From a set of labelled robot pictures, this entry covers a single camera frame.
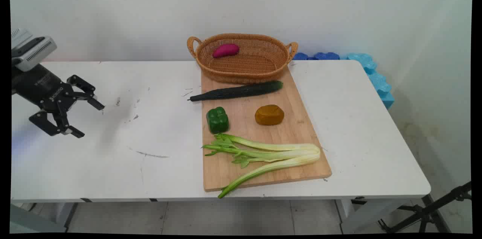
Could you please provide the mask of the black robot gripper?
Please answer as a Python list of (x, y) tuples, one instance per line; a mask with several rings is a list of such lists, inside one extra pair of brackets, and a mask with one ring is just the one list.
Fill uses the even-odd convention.
[[(77, 75), (67, 79), (69, 86), (41, 64), (27, 72), (13, 67), (11, 73), (12, 93), (41, 109), (29, 117), (29, 121), (49, 136), (59, 133), (71, 134), (77, 138), (85, 136), (82, 131), (71, 126), (67, 119), (67, 112), (74, 105), (74, 100), (84, 100), (100, 111), (105, 108), (96, 98), (95, 87)], [(82, 92), (74, 91), (72, 87), (77, 87)], [(53, 116), (55, 124), (48, 120), (48, 114)]]

